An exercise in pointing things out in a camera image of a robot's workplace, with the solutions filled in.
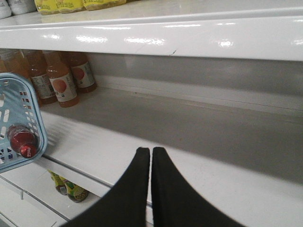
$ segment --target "blue basket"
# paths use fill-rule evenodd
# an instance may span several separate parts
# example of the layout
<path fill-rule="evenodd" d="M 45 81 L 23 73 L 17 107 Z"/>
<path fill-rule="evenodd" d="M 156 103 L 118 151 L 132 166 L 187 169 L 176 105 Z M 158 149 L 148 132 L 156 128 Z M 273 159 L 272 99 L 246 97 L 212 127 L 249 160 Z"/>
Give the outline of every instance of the blue basket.
<path fill-rule="evenodd" d="M 10 147 L 7 130 L 16 123 L 27 126 L 37 137 L 37 154 L 32 158 L 24 158 Z M 40 158 L 46 146 L 47 135 L 33 86 L 17 74 L 0 73 L 0 173 Z"/>

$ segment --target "bottle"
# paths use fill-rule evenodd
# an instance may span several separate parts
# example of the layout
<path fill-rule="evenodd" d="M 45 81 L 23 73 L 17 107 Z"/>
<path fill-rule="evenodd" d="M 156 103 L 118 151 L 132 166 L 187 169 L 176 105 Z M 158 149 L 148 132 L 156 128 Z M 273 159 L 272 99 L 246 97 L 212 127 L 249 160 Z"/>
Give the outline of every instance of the bottle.
<path fill-rule="evenodd" d="M 51 178 L 55 182 L 55 188 L 58 191 L 58 193 L 60 193 L 62 195 L 67 195 L 67 190 L 66 190 L 65 184 L 60 179 L 60 176 L 50 170 L 47 170 L 47 171 L 51 174 Z"/>
<path fill-rule="evenodd" d="M 59 54 L 60 54 L 60 58 L 61 58 L 62 62 L 64 64 L 66 64 L 68 67 L 70 67 L 68 62 L 67 62 L 68 52 L 67 51 L 60 51 Z"/>
<path fill-rule="evenodd" d="M 47 62 L 47 75 L 55 90 L 61 107 L 70 107 L 79 102 L 76 86 L 70 69 L 60 58 L 59 52 L 43 51 Z"/>
<path fill-rule="evenodd" d="M 23 50 L 30 66 L 30 76 L 43 104 L 57 102 L 53 86 L 46 74 L 47 63 L 41 51 Z"/>
<path fill-rule="evenodd" d="M 56 0 L 35 0 L 36 8 L 41 15 L 59 13 Z"/>
<path fill-rule="evenodd" d="M 36 11 L 34 0 L 8 0 L 13 15 Z"/>
<path fill-rule="evenodd" d="M 0 59 L 0 73 L 3 72 L 8 72 L 8 70 L 6 69 L 5 65 L 4 65 L 4 61 Z"/>
<path fill-rule="evenodd" d="M 25 64 L 16 57 L 15 49 L 2 49 L 0 50 L 0 57 L 8 72 L 19 74 L 26 79 L 30 80 L 29 68 L 25 68 Z"/>
<path fill-rule="evenodd" d="M 11 9 L 5 0 L 0 0 L 0 19 L 10 17 Z"/>
<path fill-rule="evenodd" d="M 73 202 L 82 202 L 89 195 L 89 191 L 81 188 L 80 186 L 66 180 L 64 177 L 60 176 L 60 179 L 64 182 L 65 187 L 67 189 L 67 196 Z"/>
<path fill-rule="evenodd" d="M 56 0 L 60 13 L 74 13 L 84 11 L 82 0 Z"/>
<path fill-rule="evenodd" d="M 95 83 L 86 54 L 82 52 L 67 52 L 64 55 L 66 55 L 72 75 L 76 78 L 79 92 L 88 93 L 95 90 L 97 84 Z"/>
<path fill-rule="evenodd" d="M 13 72 L 18 75 L 23 76 L 32 83 L 29 74 L 29 64 L 20 52 L 17 49 L 1 49 L 0 58 L 4 62 L 4 66 L 7 72 Z M 42 105 L 42 101 L 39 96 L 37 96 L 39 106 Z"/>
<path fill-rule="evenodd" d="M 29 128 L 15 124 L 8 129 L 8 139 L 13 151 L 25 158 L 32 158 L 37 153 L 37 139 Z"/>

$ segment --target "white bottle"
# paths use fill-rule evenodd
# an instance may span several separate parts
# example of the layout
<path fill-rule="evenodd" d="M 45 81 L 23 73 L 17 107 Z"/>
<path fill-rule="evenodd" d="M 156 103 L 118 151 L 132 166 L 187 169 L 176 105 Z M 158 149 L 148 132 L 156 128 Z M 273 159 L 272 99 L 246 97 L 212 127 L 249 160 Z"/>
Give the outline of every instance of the white bottle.
<path fill-rule="evenodd" d="M 34 0 L 8 0 L 13 15 L 36 11 Z"/>
<path fill-rule="evenodd" d="M 11 10 L 5 0 L 0 0 L 0 19 L 10 17 Z"/>

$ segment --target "white shelf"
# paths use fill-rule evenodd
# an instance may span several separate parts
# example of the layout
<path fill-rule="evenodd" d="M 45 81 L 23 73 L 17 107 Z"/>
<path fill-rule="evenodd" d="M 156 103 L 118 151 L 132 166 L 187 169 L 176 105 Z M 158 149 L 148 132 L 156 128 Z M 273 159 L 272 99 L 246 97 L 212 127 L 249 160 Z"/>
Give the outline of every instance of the white shelf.
<path fill-rule="evenodd" d="M 303 61 L 300 0 L 142 0 L 0 20 L 0 48 Z"/>
<path fill-rule="evenodd" d="M 54 218 L 50 213 L 44 213 L 40 208 L 33 206 L 26 200 L 21 200 L 19 194 L 14 193 L 1 184 L 0 190 L 2 195 L 0 219 L 7 223 L 8 226 L 59 227 L 65 222 L 64 219 L 60 219 L 60 217 Z"/>
<path fill-rule="evenodd" d="M 81 214 L 99 199 L 98 196 L 90 193 L 83 202 L 72 202 L 67 196 L 56 191 L 49 172 L 36 163 L 2 173 L 1 177 L 1 184 L 6 187 L 11 184 L 13 187 L 19 188 L 21 191 L 19 198 L 22 194 L 25 201 L 38 207 L 41 211 L 55 212 L 53 216 L 59 216 L 63 221 Z"/>
<path fill-rule="evenodd" d="M 201 195 L 244 225 L 303 224 L 302 118 L 104 88 L 42 110 L 49 146 L 37 164 L 99 196 L 138 147 L 164 146 Z"/>

